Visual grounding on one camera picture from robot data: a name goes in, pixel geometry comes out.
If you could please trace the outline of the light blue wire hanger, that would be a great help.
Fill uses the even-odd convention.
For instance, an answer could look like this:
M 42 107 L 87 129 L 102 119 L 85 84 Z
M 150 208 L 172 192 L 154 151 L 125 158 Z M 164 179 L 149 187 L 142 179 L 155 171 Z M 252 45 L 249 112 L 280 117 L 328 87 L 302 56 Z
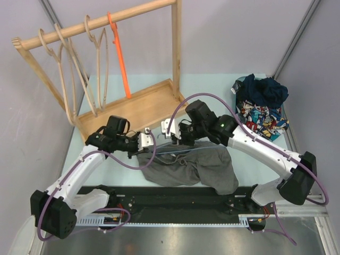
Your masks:
M 192 146 L 184 144 L 172 144 L 172 142 L 166 142 L 156 147 L 155 157 L 170 156 L 176 158 L 178 155 L 187 154 L 189 152 L 223 148 L 224 146 L 214 144 L 209 140 L 198 140 Z

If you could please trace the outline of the grey drawstring shorts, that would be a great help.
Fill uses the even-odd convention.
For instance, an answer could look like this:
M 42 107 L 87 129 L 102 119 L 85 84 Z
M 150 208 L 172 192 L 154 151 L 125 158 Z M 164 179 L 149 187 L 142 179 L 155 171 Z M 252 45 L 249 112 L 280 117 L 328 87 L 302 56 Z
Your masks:
M 142 170 L 147 181 L 164 187 L 201 183 L 218 195 L 229 195 L 239 187 L 239 181 L 227 148 L 208 149 L 178 155 L 154 157 Z

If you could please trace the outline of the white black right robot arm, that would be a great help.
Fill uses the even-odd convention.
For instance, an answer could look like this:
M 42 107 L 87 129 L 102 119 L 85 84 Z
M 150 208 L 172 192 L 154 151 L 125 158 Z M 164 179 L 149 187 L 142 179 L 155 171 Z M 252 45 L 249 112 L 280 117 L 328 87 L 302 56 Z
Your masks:
M 265 205 L 286 200 L 302 205 L 315 182 L 316 157 L 305 152 L 299 154 L 283 149 L 256 135 L 230 115 L 216 116 L 206 103 L 196 100 L 185 109 L 190 121 L 178 124 L 174 118 L 162 124 L 166 137 L 188 146 L 201 138 L 208 138 L 217 145 L 239 150 L 272 169 L 279 178 L 265 184 L 256 184 L 245 199 L 245 207 L 258 213 Z

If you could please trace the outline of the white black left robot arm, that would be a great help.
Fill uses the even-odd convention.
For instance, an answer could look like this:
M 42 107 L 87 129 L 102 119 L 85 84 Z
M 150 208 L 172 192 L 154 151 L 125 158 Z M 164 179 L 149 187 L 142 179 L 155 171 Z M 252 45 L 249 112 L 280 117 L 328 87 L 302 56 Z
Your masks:
M 88 194 L 78 198 L 77 194 L 94 170 L 107 158 L 112 158 L 124 167 L 128 165 L 114 157 L 116 151 L 127 152 L 127 156 L 146 152 L 149 146 L 156 146 L 156 139 L 150 129 L 135 132 L 129 136 L 130 122 L 122 117 L 110 116 L 107 124 L 101 126 L 85 141 L 78 158 L 72 166 L 45 191 L 36 190 L 30 197 L 31 214 L 35 217 L 37 235 L 41 241 L 50 237 L 64 239 L 74 230 L 79 219 L 97 211 L 120 210 L 116 191 L 104 185 L 95 187 Z

